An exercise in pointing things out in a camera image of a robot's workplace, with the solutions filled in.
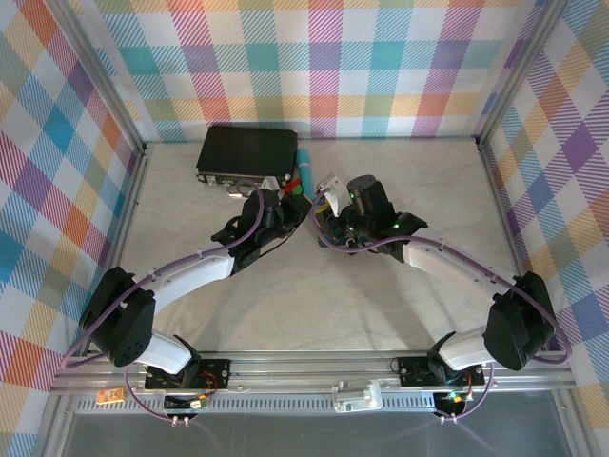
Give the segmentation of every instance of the marble surface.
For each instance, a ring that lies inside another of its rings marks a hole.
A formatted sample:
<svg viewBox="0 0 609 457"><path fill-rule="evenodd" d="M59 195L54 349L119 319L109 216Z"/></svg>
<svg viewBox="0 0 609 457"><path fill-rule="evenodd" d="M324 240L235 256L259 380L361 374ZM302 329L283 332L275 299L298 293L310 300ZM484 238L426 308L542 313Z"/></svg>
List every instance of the marble surface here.
<svg viewBox="0 0 609 457"><path fill-rule="evenodd" d="M411 212L447 243L513 269L499 215L473 141L303 141L313 177L383 182L396 210ZM122 261L138 275L201 247L242 202L195 177L199 144L152 150ZM390 257L318 248L301 226L272 254L199 288L161 311L155 328L200 350L427 349L453 329L486 322L490 304Z"/></svg>

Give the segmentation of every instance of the plaid wall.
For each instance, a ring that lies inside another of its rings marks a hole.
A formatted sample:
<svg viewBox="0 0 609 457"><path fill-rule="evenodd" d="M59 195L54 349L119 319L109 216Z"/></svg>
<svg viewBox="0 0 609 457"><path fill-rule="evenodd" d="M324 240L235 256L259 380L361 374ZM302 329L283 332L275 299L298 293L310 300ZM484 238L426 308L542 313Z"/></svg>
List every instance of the plaid wall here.
<svg viewBox="0 0 609 457"><path fill-rule="evenodd" d="M609 455L609 2L572 1L490 158L526 266L547 281Z"/></svg>
<svg viewBox="0 0 609 457"><path fill-rule="evenodd" d="M533 8L524 40L542 3L71 1L143 136L162 141L201 140L214 123L471 136L514 60L506 37Z"/></svg>
<svg viewBox="0 0 609 457"><path fill-rule="evenodd" d="M0 456L27 456L135 155L42 0L0 10Z"/></svg>

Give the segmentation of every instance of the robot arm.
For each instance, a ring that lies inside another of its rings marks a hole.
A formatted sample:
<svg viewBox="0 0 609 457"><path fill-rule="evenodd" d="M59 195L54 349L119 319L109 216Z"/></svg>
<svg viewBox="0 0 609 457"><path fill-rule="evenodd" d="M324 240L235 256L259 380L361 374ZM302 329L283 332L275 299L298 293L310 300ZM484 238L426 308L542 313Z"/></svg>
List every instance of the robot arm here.
<svg viewBox="0 0 609 457"><path fill-rule="evenodd" d="M254 227L260 208L256 192L246 199L242 214L233 217L211 237L199 258L187 263L166 266L164 273L149 274L147 289L137 288L115 309L91 335L91 341L116 367L141 363L160 369L174 385L188 387L200 372L200 357L188 343L175 335L169 337L152 329L154 315L170 303L196 288L222 280L247 268L261 256L264 246L278 238L289 237L302 223L311 207L302 195L262 189L264 212L260 225L243 242ZM216 253L205 255L213 249ZM87 330L125 291L135 286L133 274L112 268L102 277L81 318L80 327Z"/></svg>
<svg viewBox="0 0 609 457"><path fill-rule="evenodd" d="M552 325L513 291L525 291L554 317L547 289L537 274L527 272L518 277L496 268L486 268L491 274L475 268L468 262L471 259L444 248L441 236L423 220L395 212L374 176L360 176L345 186L330 175L320 190L329 207L316 211L321 246L366 251L375 242L406 237L407 241L388 242L377 250L452 283L472 301L490 306L486 326L449 333L429 350L429 368L439 383L452 372L487 362L522 369L554 333ZM511 281L509 287L497 278Z"/></svg>

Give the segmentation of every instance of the black case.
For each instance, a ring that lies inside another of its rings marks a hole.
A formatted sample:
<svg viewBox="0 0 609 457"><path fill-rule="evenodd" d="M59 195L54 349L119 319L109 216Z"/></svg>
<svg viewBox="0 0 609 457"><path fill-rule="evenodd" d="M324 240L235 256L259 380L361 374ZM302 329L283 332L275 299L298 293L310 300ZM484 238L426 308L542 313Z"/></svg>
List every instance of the black case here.
<svg viewBox="0 0 609 457"><path fill-rule="evenodd" d="M212 185L235 184L240 179L260 184L266 176L274 176L284 186L294 173L297 147L294 130L212 126L197 162L197 175L199 181Z"/></svg>

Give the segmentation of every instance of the colorful plaid pattern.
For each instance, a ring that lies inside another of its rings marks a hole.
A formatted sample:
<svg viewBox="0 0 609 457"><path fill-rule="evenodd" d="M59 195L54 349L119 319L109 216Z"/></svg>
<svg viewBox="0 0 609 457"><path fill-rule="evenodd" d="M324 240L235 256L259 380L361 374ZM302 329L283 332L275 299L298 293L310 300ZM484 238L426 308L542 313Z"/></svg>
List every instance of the colorful plaid pattern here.
<svg viewBox="0 0 609 457"><path fill-rule="evenodd" d="M0 456L28 456L135 155L42 0L0 0Z"/></svg>
<svg viewBox="0 0 609 457"><path fill-rule="evenodd" d="M303 138L470 136L506 33L533 2L72 3L143 136L188 141L212 124Z"/></svg>
<svg viewBox="0 0 609 457"><path fill-rule="evenodd" d="M609 455L609 3L570 2L490 159L527 268L549 286Z"/></svg>

